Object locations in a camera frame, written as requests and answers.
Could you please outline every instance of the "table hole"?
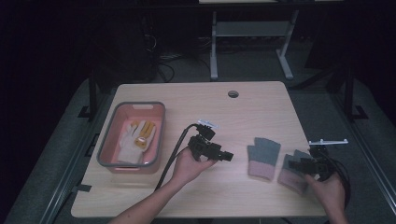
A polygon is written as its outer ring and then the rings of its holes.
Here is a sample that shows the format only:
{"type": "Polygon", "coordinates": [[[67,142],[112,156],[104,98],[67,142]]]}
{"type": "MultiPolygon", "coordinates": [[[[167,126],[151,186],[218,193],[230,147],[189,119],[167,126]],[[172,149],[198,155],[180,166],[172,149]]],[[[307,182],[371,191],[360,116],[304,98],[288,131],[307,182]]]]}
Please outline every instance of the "table hole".
{"type": "Polygon", "coordinates": [[[230,96],[231,98],[236,98],[239,96],[239,93],[237,91],[229,91],[228,96],[230,96]]]}

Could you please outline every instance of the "white glove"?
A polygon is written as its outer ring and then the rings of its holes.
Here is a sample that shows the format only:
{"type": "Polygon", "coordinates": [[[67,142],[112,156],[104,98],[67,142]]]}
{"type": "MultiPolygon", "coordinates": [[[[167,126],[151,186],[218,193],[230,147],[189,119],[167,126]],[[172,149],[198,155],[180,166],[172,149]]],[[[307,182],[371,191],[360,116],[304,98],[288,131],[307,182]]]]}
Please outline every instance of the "white glove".
{"type": "Polygon", "coordinates": [[[155,124],[151,121],[134,121],[128,125],[120,140],[119,161],[141,163],[143,152],[149,148],[154,134],[155,124]]]}

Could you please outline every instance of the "black cord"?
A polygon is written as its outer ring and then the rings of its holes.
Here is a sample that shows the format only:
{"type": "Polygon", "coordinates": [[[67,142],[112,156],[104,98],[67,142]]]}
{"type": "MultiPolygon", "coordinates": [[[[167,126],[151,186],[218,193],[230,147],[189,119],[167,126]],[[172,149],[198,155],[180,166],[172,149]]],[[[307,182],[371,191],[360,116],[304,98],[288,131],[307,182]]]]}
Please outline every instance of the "black cord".
{"type": "Polygon", "coordinates": [[[168,83],[168,82],[172,81],[172,79],[175,76],[175,69],[172,66],[168,65],[168,64],[159,63],[159,65],[168,67],[171,70],[171,72],[172,72],[171,77],[166,78],[165,73],[163,72],[163,70],[161,70],[160,68],[158,69],[158,73],[160,74],[161,78],[163,79],[163,82],[164,83],[168,83]]]}
{"type": "Polygon", "coordinates": [[[292,222],[290,222],[290,221],[289,221],[287,218],[285,218],[285,217],[282,217],[281,219],[284,220],[286,223],[293,224],[292,222]]]}
{"type": "Polygon", "coordinates": [[[350,183],[349,183],[349,176],[346,173],[346,175],[341,171],[340,167],[337,165],[337,163],[342,164],[340,161],[336,161],[332,158],[330,158],[328,155],[324,154],[323,152],[319,152],[319,154],[323,157],[325,157],[334,167],[335,172],[337,172],[340,175],[341,178],[341,182],[343,184],[344,187],[344,191],[345,191],[345,208],[347,208],[347,205],[349,204],[350,201],[350,194],[351,194],[351,189],[350,189],[350,183]]]}
{"type": "Polygon", "coordinates": [[[155,187],[155,190],[159,189],[159,188],[161,187],[161,185],[163,184],[163,180],[164,180],[165,177],[166,177],[166,173],[168,172],[169,168],[171,167],[172,162],[173,162],[173,161],[175,160],[175,158],[177,157],[178,149],[180,148],[180,145],[181,145],[181,143],[183,142],[184,137],[186,136],[187,132],[189,131],[189,129],[190,129],[191,127],[198,127],[198,125],[197,125],[197,124],[191,124],[191,125],[189,125],[189,126],[183,131],[183,133],[181,134],[181,136],[178,138],[177,144],[176,144],[176,146],[175,146],[175,148],[174,148],[174,150],[173,150],[173,152],[172,152],[172,155],[169,157],[168,163],[166,163],[165,168],[163,169],[163,173],[161,174],[161,178],[160,178],[160,180],[158,181],[158,184],[157,184],[157,187],[155,187]]]}

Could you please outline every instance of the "hand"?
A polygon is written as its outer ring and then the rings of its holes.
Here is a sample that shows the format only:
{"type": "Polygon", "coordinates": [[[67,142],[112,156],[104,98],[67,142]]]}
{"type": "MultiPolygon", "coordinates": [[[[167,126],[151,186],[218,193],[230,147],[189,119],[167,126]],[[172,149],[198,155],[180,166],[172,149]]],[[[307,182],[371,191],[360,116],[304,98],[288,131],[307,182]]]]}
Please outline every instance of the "hand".
{"type": "Polygon", "coordinates": [[[216,162],[213,160],[196,161],[192,156],[191,150],[186,147],[177,156],[175,169],[170,181],[183,187],[216,162]]]}
{"type": "Polygon", "coordinates": [[[317,181],[311,175],[305,175],[304,178],[315,192],[330,222],[347,223],[344,213],[346,194],[340,176],[335,173],[323,182],[317,181]]]}

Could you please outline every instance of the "metal frame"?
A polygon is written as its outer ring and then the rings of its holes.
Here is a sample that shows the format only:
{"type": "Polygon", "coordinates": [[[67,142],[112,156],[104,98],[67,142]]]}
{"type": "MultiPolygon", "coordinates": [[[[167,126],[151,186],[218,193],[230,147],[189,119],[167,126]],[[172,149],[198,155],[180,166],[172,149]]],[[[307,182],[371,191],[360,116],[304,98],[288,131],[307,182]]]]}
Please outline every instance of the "metal frame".
{"type": "Polygon", "coordinates": [[[212,50],[210,52],[210,80],[219,78],[218,58],[216,55],[217,36],[284,36],[285,42],[281,49],[276,50],[283,73],[287,79],[293,79],[286,59],[291,35],[299,10],[294,10],[289,21],[217,21],[217,12],[213,12],[212,21],[212,50]]]}

